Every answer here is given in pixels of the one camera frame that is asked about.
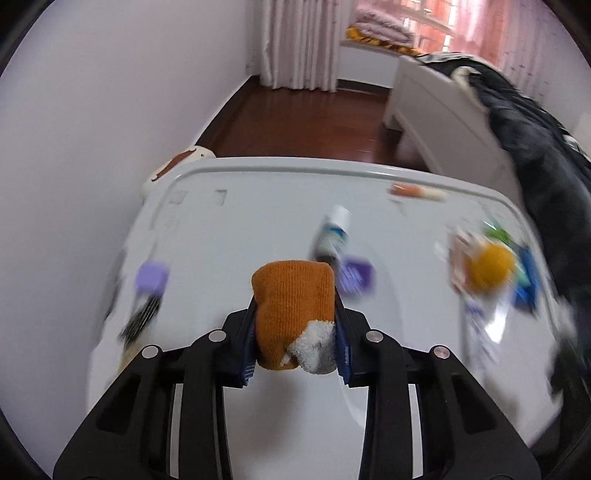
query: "white bottle cap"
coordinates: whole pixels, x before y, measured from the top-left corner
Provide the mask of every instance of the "white bottle cap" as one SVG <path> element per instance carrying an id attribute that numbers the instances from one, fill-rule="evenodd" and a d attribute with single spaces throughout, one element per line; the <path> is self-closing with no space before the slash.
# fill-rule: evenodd
<path id="1" fill-rule="evenodd" d="M 349 230 L 351 222 L 351 213 L 342 205 L 335 205 L 332 213 L 329 215 L 328 224 L 340 228 L 343 232 Z"/>

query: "white fuzzy sock patch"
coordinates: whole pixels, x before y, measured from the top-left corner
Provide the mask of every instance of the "white fuzzy sock patch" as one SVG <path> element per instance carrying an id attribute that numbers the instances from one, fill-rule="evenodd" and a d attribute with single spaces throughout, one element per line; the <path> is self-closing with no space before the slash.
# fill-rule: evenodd
<path id="1" fill-rule="evenodd" d="M 336 368 L 335 323 L 311 320 L 301 335 L 287 349 L 311 374 L 329 374 Z"/>

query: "window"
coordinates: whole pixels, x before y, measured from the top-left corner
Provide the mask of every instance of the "window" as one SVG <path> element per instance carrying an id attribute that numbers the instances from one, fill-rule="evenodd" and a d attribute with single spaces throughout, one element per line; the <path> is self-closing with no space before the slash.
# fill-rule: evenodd
<path id="1" fill-rule="evenodd" d="M 414 34 L 414 47 L 447 51 L 453 38 L 457 0 L 401 0 L 400 17 Z"/>

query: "yellow ball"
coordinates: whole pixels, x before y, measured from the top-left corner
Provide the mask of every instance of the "yellow ball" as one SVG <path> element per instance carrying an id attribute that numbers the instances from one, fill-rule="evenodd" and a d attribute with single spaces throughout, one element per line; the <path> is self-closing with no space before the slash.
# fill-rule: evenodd
<path id="1" fill-rule="evenodd" d="M 488 242 L 468 262 L 470 287 L 474 291 L 491 291 L 502 285 L 515 268 L 515 254 L 505 245 Z"/>

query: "white bed frame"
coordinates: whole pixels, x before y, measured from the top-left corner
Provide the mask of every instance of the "white bed frame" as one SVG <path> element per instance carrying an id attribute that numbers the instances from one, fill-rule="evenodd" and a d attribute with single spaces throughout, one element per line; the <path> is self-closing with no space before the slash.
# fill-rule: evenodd
<path id="1" fill-rule="evenodd" d="M 432 173 L 497 190 L 524 210 L 511 158 L 486 113 L 447 76 L 400 57 L 384 124 L 410 136 Z"/>

